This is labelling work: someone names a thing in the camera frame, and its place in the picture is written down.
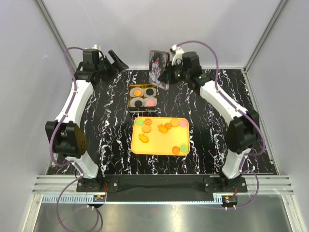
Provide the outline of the gold tin lid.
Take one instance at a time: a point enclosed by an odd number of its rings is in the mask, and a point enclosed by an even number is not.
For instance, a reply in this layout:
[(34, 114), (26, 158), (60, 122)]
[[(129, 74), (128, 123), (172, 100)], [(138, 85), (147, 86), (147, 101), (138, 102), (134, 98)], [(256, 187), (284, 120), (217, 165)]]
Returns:
[(149, 82), (163, 90), (168, 90), (169, 85), (159, 81), (169, 62), (169, 52), (151, 50), (149, 52)]

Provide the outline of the black sandwich cookie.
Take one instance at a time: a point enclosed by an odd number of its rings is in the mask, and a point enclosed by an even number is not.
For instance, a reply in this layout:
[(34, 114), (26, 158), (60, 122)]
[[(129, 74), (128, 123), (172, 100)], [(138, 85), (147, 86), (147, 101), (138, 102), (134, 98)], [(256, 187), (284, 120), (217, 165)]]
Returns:
[(142, 100), (135, 100), (134, 106), (135, 107), (143, 107), (143, 101)]
[(148, 88), (146, 89), (145, 93), (147, 96), (152, 96), (154, 95), (154, 90), (152, 88)]

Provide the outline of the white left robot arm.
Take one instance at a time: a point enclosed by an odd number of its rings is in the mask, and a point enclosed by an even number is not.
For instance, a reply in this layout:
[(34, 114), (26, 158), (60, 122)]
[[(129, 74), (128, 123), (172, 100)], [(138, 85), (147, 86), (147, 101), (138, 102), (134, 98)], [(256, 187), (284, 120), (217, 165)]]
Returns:
[(102, 80), (109, 81), (128, 66), (113, 50), (108, 51), (113, 62), (96, 46), (79, 50), (83, 60), (77, 69), (68, 66), (72, 76), (68, 98), (55, 120), (46, 122), (45, 132), (52, 162), (57, 167), (73, 165), (80, 172), (81, 180), (87, 181), (93, 191), (100, 191), (104, 179), (99, 176), (99, 167), (87, 152), (88, 141), (80, 128), (81, 118), (97, 84)]

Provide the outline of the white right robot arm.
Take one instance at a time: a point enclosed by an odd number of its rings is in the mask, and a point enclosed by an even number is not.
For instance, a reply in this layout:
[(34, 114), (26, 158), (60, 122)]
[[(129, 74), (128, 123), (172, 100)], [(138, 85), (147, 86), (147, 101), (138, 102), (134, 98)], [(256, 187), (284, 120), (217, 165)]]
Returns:
[(220, 172), (219, 186), (223, 191), (231, 191), (239, 182), (244, 161), (258, 140), (259, 114), (239, 105), (218, 85), (214, 77), (204, 73), (196, 52), (184, 52), (177, 47), (163, 52), (155, 60), (160, 68), (155, 72), (158, 82), (165, 87), (180, 81), (187, 83), (227, 123), (225, 143), (228, 153)]

